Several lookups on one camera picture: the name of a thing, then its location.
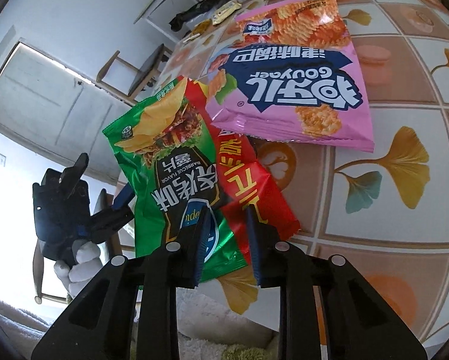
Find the white door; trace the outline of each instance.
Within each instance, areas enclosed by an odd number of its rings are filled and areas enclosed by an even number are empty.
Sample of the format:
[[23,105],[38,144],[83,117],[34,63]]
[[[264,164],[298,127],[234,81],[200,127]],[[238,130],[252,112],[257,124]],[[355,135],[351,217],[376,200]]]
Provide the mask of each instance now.
[[0,75],[0,132],[64,166],[89,154],[87,174],[115,183],[103,128],[129,110],[108,92],[20,45]]

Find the potato chips bag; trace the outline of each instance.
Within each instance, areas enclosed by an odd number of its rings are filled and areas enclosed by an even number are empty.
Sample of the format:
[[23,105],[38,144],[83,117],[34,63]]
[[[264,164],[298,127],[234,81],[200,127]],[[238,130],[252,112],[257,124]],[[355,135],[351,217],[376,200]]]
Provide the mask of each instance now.
[[206,66],[213,126],[374,150],[363,75],[336,0],[286,0],[236,21],[241,37]]
[[212,209],[203,281],[250,262],[244,214],[250,204],[282,239],[299,230],[248,139],[209,124],[207,90],[175,79],[103,131],[136,192],[136,256],[176,239],[205,205]]

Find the wooden chair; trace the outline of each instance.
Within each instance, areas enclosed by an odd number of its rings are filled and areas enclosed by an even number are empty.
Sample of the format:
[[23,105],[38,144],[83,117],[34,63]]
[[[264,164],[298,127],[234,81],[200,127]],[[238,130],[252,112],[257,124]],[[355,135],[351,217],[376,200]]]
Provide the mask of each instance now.
[[[152,86],[153,83],[156,82],[156,78],[160,74],[159,71],[160,63],[168,61],[168,56],[164,54],[165,52],[171,55],[172,51],[162,44],[153,52],[153,54],[149,56],[149,58],[144,62],[141,68],[137,68],[132,64],[130,64],[129,62],[120,58],[119,57],[120,51],[118,50],[113,54],[113,56],[108,60],[108,62],[104,64],[104,66],[99,71],[98,76],[96,77],[96,83],[103,89],[121,98],[125,103],[135,105],[137,104],[135,98],[144,89],[144,87],[146,85]],[[115,88],[114,86],[111,86],[103,81],[106,74],[108,74],[111,65],[115,61],[120,62],[121,64],[125,65],[127,68],[131,69],[136,73],[136,77],[133,83],[131,84],[128,93],[124,93],[119,89]]]

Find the potato chip image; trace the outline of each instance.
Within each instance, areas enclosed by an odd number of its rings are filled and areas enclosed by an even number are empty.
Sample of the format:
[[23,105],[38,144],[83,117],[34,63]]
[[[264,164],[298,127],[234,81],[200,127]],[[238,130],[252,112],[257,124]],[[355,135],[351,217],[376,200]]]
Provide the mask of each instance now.
[[171,122],[168,122],[170,118],[163,119],[163,118],[153,118],[143,112],[141,114],[141,120],[139,123],[133,127],[133,134],[136,135],[151,135],[155,137],[158,135],[161,131],[163,131],[166,127],[168,127]]
[[256,279],[251,266],[218,277],[228,301],[229,308],[244,314],[252,303],[257,301]]
[[185,79],[179,81],[172,91],[166,93],[158,102],[146,107],[144,112],[155,119],[166,119],[174,116],[183,101],[187,82]]
[[224,85],[226,85],[226,71],[224,69],[220,69],[218,74],[209,83],[208,99],[216,96],[216,93],[223,89]]
[[216,59],[211,62],[209,65],[208,73],[212,73],[213,71],[216,71],[221,66],[223,66],[226,62],[228,62],[229,54],[220,54],[216,57]]
[[266,36],[258,36],[258,35],[247,35],[244,37],[244,39],[237,39],[235,40],[231,48],[243,48],[246,46],[249,46],[254,43],[261,43],[261,39],[269,40],[269,37]]
[[333,135],[341,129],[338,111],[327,104],[319,107],[296,107],[303,133],[313,137]]
[[[272,19],[273,31],[262,36],[260,42],[274,44],[293,44],[303,47],[329,48],[341,47],[351,42],[346,24],[339,15],[336,0],[316,0],[292,3],[260,13],[242,20],[244,27],[249,21],[260,22]],[[255,43],[255,39],[247,40],[246,35],[240,45]]]
[[116,146],[122,147],[127,153],[136,152],[153,143],[149,135],[134,135],[132,138],[118,142]]

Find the white wall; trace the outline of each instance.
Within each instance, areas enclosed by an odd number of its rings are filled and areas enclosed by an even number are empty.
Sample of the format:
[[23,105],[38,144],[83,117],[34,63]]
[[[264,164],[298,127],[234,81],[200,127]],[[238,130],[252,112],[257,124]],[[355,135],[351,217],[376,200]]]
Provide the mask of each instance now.
[[[0,165],[0,299],[38,315],[55,318],[65,305],[43,300],[34,302],[32,260],[36,245],[33,216],[33,183],[41,183],[46,169],[62,171],[63,167],[28,150],[0,134],[0,154],[6,156]],[[91,213],[102,188],[115,192],[115,186],[83,177],[89,185]],[[66,296],[66,290],[55,276],[54,262],[45,259],[43,292]]]
[[[144,20],[134,20],[149,0],[10,0],[0,15],[0,66],[13,44],[22,39],[77,73],[96,75],[116,50],[123,59],[141,66],[161,43],[174,44]],[[192,0],[169,0],[153,14],[164,26]],[[112,68],[111,84],[127,90],[134,74]]]

